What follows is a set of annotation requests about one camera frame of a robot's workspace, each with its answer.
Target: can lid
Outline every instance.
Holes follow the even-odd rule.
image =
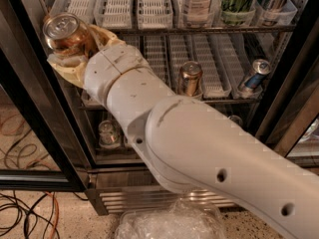
[[[257,59],[252,62],[253,69],[261,74],[268,75],[270,73],[270,63],[267,60]]]
[[[59,40],[72,35],[78,29],[80,21],[71,13],[62,13],[50,18],[43,26],[43,33],[50,39]]]
[[[180,68],[180,72],[184,74],[188,74],[189,76],[202,75],[201,66],[196,61],[187,61],[186,63],[184,63]]]

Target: speckled floor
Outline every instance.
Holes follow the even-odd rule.
[[[33,134],[32,131],[28,132],[30,127],[25,123],[21,125],[22,118],[16,116],[16,114],[17,110],[15,110],[14,106],[1,104],[0,102],[0,124],[2,124],[0,132],[0,169],[58,169],[36,135]],[[15,143],[21,135],[27,132],[26,141],[19,142],[9,154],[6,154],[11,145]],[[43,192],[34,191],[16,192],[17,198],[24,201],[29,207],[43,194]],[[13,191],[0,190],[0,237],[10,239],[24,238],[23,227],[25,214],[22,215],[17,226],[3,235],[3,233],[15,223],[18,217],[16,208],[5,208],[5,206],[7,206],[6,204],[12,202],[3,195],[13,196]],[[57,192],[55,193],[55,197],[59,204],[57,229],[60,237],[55,235],[54,238],[111,239],[115,237],[115,231],[120,224],[121,214],[98,216],[90,202],[81,200],[73,193]],[[49,219],[52,213],[52,205],[52,198],[45,197],[35,206],[34,211],[38,215]],[[223,209],[221,215],[228,239],[283,238],[262,220],[241,208]],[[35,218],[33,216],[30,217],[30,224],[31,230],[33,224],[35,224]],[[51,227],[49,226],[47,228],[47,224],[46,221],[39,219],[29,238],[50,238]]]

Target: refrigerator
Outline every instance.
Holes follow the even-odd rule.
[[[185,194],[162,188],[114,117],[52,69],[47,62],[52,51],[42,32],[44,19],[68,10],[70,0],[0,1],[1,87],[58,166],[55,170],[4,167],[0,189],[85,192],[99,215],[166,207],[180,197],[218,207],[235,206],[204,188]],[[143,10],[146,2],[141,1],[128,0],[129,14],[112,17],[106,9],[101,12],[99,3],[105,5],[105,0],[88,0],[85,7],[90,11],[81,19],[113,31],[140,49],[174,91],[180,63],[199,61],[204,74],[198,99],[236,120],[278,154],[319,172],[319,139],[309,133],[319,115],[319,21],[314,9],[319,8],[318,0],[289,0],[293,6],[288,10],[293,12],[290,22],[273,26],[254,21],[226,26],[220,23],[220,0],[214,0],[211,22],[199,29],[178,26],[178,0],[165,0],[164,17],[156,22],[154,15],[148,18],[150,13]],[[119,19],[123,15],[128,22]],[[237,89],[238,79],[247,71],[244,34],[257,38],[272,68],[248,98]],[[217,90],[215,80],[207,77],[212,70],[218,75]],[[112,146],[101,144],[99,124],[106,120],[118,133]]]

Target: beverage cooler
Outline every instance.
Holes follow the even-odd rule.
[[[191,90],[180,89],[180,69],[194,61],[202,71],[191,94],[196,100],[318,173],[318,0],[274,0],[272,7],[262,0],[205,0],[200,2],[207,5],[204,16],[191,11],[196,2],[191,0],[0,1],[0,84],[59,167],[4,167],[0,188],[84,191],[99,215],[166,207],[179,197],[235,206],[205,188],[164,189],[116,118],[51,67],[47,59],[53,51],[43,26],[65,12],[138,48],[175,93]],[[232,9],[235,3],[240,9]],[[264,75],[252,72],[256,56],[268,63]],[[187,120],[183,126],[188,127]],[[194,131],[193,139],[200,134]]]

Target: copper-colored can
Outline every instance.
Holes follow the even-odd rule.
[[[193,97],[200,87],[202,69],[198,62],[188,61],[179,69],[178,90],[180,95]]]
[[[89,26],[71,13],[49,18],[43,26],[43,33],[46,43],[59,57],[85,55],[91,58],[99,51]]]

